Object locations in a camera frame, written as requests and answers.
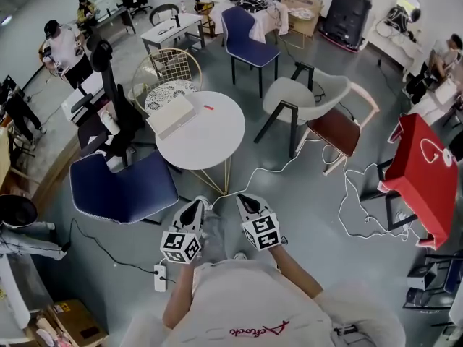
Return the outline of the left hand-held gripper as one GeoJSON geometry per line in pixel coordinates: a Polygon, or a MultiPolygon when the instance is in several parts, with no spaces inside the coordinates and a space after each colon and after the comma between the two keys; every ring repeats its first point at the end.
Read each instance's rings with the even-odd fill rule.
{"type": "MultiPolygon", "coordinates": [[[[200,230],[204,209],[202,200],[187,203],[174,214],[172,226],[200,230]]],[[[164,231],[160,251],[168,262],[188,265],[202,249],[200,236],[201,231],[164,231]]]]}

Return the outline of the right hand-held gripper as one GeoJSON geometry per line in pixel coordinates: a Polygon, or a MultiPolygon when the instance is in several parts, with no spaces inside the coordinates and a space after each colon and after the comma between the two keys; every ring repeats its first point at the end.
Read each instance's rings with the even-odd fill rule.
{"type": "Polygon", "coordinates": [[[246,239],[259,252],[281,244],[279,222],[271,213],[268,203],[257,195],[238,194],[237,207],[242,219],[241,227],[246,239]],[[251,220],[252,216],[261,216],[251,220]]]}

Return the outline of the person's right forearm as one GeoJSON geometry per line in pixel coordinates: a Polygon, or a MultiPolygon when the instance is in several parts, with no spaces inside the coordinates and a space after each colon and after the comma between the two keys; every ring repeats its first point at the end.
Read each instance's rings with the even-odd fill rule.
{"type": "Polygon", "coordinates": [[[311,299],[323,292],[319,282],[304,270],[282,245],[271,247],[268,251],[271,253],[281,274],[311,299]]]}

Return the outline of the person's left forearm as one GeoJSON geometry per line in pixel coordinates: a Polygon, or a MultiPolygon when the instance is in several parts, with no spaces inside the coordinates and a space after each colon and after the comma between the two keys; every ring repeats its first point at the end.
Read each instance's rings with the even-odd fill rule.
{"type": "Polygon", "coordinates": [[[189,312],[192,305],[192,288],[195,265],[181,266],[179,277],[163,313],[163,324],[173,330],[189,312]]]}

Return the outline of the person's grey trousers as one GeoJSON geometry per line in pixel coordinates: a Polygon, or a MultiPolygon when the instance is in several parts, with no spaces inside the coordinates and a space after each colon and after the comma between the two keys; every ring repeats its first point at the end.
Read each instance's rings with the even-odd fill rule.
{"type": "Polygon", "coordinates": [[[207,210],[203,215],[202,230],[202,249],[198,264],[214,264],[227,260],[229,257],[226,253],[225,221],[212,210],[207,210]]]}

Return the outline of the white power strip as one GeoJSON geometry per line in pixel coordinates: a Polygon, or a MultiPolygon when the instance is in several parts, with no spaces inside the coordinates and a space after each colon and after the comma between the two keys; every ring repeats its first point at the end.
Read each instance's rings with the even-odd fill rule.
{"type": "Polygon", "coordinates": [[[167,279],[166,279],[166,267],[164,265],[153,266],[153,278],[154,288],[157,292],[166,292],[167,290],[167,279]]]}

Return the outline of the blue padded chair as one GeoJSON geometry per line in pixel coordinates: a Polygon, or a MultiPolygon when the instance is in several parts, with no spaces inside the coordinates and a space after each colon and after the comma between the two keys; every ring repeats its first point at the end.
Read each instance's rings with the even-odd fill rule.
{"type": "Polygon", "coordinates": [[[231,58],[231,78],[236,84],[235,61],[258,69],[259,96],[263,97],[263,68],[274,63],[274,79],[278,77],[280,50],[250,37],[255,18],[242,7],[232,7],[221,13],[224,48],[231,58]]]}
{"type": "Polygon", "coordinates": [[[100,153],[69,168],[75,208],[91,217],[118,224],[143,221],[176,204],[177,188],[157,151],[114,173],[100,153]]]}

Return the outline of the round white table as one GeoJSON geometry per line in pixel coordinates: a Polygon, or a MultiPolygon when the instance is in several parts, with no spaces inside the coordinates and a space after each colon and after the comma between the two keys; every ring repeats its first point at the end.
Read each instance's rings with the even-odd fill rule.
{"type": "Polygon", "coordinates": [[[245,134],[245,117],[239,105],[229,96],[213,91],[186,95],[197,116],[164,140],[156,139],[159,152],[173,166],[188,170],[209,187],[225,196],[229,191],[232,156],[245,134]],[[213,111],[203,108],[214,107],[213,111]],[[207,173],[224,166],[224,187],[207,173]]]}

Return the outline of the person's white shirt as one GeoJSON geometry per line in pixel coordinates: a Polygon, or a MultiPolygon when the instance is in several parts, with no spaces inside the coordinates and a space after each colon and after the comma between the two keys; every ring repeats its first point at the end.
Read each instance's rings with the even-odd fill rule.
{"type": "Polygon", "coordinates": [[[276,268],[224,260],[195,271],[192,304],[167,328],[155,315],[132,320],[120,347],[405,347],[399,318],[361,283],[310,298],[276,268]]]}

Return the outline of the cream flat box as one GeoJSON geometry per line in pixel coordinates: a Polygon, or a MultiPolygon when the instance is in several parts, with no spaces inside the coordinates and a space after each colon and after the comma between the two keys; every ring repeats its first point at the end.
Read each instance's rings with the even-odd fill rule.
{"type": "Polygon", "coordinates": [[[157,138],[164,140],[196,116],[193,104],[185,96],[179,95],[152,112],[147,123],[157,138]]]}

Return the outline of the brown seat wooden chair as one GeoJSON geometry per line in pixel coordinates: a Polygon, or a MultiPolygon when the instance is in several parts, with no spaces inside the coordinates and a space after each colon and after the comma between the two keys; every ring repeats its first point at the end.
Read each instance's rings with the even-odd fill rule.
{"type": "Polygon", "coordinates": [[[352,82],[351,90],[362,97],[371,106],[370,113],[366,116],[366,118],[358,123],[349,119],[336,108],[332,108],[325,115],[307,123],[305,132],[302,135],[296,149],[296,151],[299,152],[304,143],[308,140],[308,136],[313,133],[323,140],[326,145],[331,146],[335,151],[337,151],[339,156],[334,162],[325,162],[327,169],[323,172],[324,176],[329,175],[330,172],[342,163],[345,163],[348,158],[352,157],[359,142],[361,131],[374,117],[374,115],[380,111],[373,97],[363,87],[352,82]]]}

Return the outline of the white bottle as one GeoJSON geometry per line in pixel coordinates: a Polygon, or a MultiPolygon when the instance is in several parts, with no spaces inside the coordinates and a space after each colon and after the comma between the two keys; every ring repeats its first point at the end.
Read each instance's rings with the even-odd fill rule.
{"type": "Polygon", "coordinates": [[[116,120],[113,118],[111,113],[107,110],[103,110],[100,114],[102,124],[107,128],[111,135],[118,135],[120,133],[120,127],[116,120]]]}

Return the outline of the floral seat cushion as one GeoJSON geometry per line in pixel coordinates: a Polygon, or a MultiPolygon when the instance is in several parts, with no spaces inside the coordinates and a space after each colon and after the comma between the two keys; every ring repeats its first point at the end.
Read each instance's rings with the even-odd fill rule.
{"type": "Polygon", "coordinates": [[[165,82],[148,92],[145,99],[145,110],[148,114],[152,114],[174,98],[196,91],[197,88],[189,80],[178,79],[165,82]]]}

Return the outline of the black office chair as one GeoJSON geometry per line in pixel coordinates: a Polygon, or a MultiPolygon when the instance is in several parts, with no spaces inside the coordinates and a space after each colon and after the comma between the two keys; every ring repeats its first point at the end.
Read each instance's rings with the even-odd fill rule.
{"type": "Polygon", "coordinates": [[[144,127],[144,120],[140,112],[126,99],[123,87],[115,83],[111,66],[113,50],[109,42],[94,34],[88,39],[87,48],[90,51],[90,65],[95,72],[102,74],[103,90],[114,107],[120,133],[109,140],[111,134],[101,122],[101,111],[90,102],[93,96],[86,95],[76,105],[77,108],[84,106],[87,109],[87,115],[77,123],[80,155],[85,157],[99,150],[105,152],[106,160],[113,157],[121,158],[122,165],[126,167],[128,166],[127,151],[134,145],[136,132],[144,127]],[[99,134],[106,134],[106,143],[100,145],[98,149],[88,147],[90,137],[99,134]]]}

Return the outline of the brown cardboard box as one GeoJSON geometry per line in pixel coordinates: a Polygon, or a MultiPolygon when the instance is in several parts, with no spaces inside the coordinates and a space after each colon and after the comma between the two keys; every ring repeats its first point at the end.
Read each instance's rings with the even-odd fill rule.
{"type": "Polygon", "coordinates": [[[69,338],[73,347],[99,347],[108,337],[108,333],[78,299],[48,305],[46,313],[69,338]]]}

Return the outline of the white low cabinet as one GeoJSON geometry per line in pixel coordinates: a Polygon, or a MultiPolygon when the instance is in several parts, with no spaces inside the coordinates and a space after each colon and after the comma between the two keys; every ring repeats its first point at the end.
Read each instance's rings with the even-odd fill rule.
{"type": "Polygon", "coordinates": [[[94,72],[61,103],[67,121],[75,124],[84,115],[85,107],[76,105],[86,95],[93,96],[90,102],[94,104],[103,94],[102,74],[94,72]]]}

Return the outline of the red paper bag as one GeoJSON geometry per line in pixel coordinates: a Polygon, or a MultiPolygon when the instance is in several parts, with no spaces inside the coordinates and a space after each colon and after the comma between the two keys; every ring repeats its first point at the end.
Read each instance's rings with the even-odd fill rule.
{"type": "Polygon", "coordinates": [[[417,245],[437,250],[451,233],[458,182],[456,160],[417,113],[399,118],[399,130],[392,139],[398,139],[399,145],[378,190],[400,194],[428,232],[417,245]]]}

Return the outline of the white desk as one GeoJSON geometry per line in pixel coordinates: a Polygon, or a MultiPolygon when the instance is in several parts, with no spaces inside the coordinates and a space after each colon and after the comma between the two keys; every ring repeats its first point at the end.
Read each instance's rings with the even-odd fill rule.
{"type": "Polygon", "coordinates": [[[205,48],[202,18],[198,14],[180,13],[172,20],[165,20],[141,35],[148,54],[151,49],[173,48],[200,51],[205,48]]]}

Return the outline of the pink cloth table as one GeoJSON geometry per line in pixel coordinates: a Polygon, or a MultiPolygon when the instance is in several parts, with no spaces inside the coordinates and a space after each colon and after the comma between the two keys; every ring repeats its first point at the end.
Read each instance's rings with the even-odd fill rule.
{"type": "Polygon", "coordinates": [[[216,25],[216,34],[222,34],[222,12],[232,7],[241,7],[251,16],[255,22],[250,31],[253,40],[266,42],[266,34],[278,30],[278,35],[286,35],[289,32],[288,8],[280,1],[275,0],[226,0],[220,4],[214,4],[211,17],[216,25]]]}

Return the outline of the black metal shelf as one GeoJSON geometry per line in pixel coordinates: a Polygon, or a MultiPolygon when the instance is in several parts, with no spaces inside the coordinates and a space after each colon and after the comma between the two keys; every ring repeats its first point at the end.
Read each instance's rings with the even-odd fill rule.
{"type": "Polygon", "coordinates": [[[403,309],[447,312],[463,285],[463,249],[454,254],[426,254],[408,273],[403,309]]]}

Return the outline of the wooden trolley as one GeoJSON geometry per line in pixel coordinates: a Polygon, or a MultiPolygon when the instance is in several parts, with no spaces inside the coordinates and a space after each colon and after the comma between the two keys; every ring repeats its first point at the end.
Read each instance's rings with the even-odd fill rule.
{"type": "Polygon", "coordinates": [[[216,37],[216,25],[211,17],[213,2],[197,1],[195,3],[195,11],[201,16],[201,27],[203,32],[211,38],[216,37]]]}

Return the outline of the open cardboard box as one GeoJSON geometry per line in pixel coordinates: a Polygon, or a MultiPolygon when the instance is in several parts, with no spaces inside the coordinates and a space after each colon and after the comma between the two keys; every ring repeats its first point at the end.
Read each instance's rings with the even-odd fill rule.
{"type": "Polygon", "coordinates": [[[288,8],[289,30],[313,37],[323,8],[321,0],[280,0],[288,8]]]}

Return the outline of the black round-back chair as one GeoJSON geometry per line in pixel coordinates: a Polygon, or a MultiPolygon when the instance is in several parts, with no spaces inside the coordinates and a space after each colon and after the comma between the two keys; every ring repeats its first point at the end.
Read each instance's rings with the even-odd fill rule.
{"type": "Polygon", "coordinates": [[[153,27],[167,20],[174,20],[176,25],[179,26],[179,13],[179,7],[176,4],[162,4],[151,11],[149,20],[153,27]]]}

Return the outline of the dark desk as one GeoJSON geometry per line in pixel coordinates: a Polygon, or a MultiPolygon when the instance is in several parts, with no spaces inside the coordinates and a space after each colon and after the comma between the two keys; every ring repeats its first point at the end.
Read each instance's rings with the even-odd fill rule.
{"type": "Polygon", "coordinates": [[[121,7],[111,14],[106,14],[97,21],[93,32],[100,35],[110,44],[114,44],[129,35],[135,35],[136,30],[131,15],[126,7],[121,7]]]}

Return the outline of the white vanity table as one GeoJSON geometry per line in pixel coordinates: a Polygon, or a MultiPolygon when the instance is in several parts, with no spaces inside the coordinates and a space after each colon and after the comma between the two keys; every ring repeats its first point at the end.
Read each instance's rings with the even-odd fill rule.
{"type": "Polygon", "coordinates": [[[370,28],[367,39],[369,44],[402,67],[402,82],[406,82],[408,76],[416,76],[420,72],[425,56],[423,49],[404,33],[384,21],[377,21],[370,28]]]}

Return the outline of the tall black bin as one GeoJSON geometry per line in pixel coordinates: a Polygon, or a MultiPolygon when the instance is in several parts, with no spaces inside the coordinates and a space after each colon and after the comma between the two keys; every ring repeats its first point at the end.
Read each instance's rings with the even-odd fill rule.
{"type": "Polygon", "coordinates": [[[331,0],[319,33],[337,46],[356,53],[372,8],[372,0],[331,0]]]}

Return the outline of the black bag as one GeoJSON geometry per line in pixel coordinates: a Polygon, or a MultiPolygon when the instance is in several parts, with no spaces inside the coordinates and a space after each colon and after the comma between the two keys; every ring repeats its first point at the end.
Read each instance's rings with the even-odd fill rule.
{"type": "Polygon", "coordinates": [[[408,31],[408,25],[412,21],[413,12],[407,11],[404,7],[396,5],[386,15],[385,23],[401,34],[408,31]]]}

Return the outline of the round mirror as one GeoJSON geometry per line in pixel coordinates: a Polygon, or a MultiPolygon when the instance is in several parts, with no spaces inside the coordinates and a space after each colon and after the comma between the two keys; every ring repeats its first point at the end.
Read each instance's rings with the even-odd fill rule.
{"type": "Polygon", "coordinates": [[[410,23],[414,23],[420,19],[421,5],[419,0],[396,0],[396,5],[405,10],[410,23]]]}

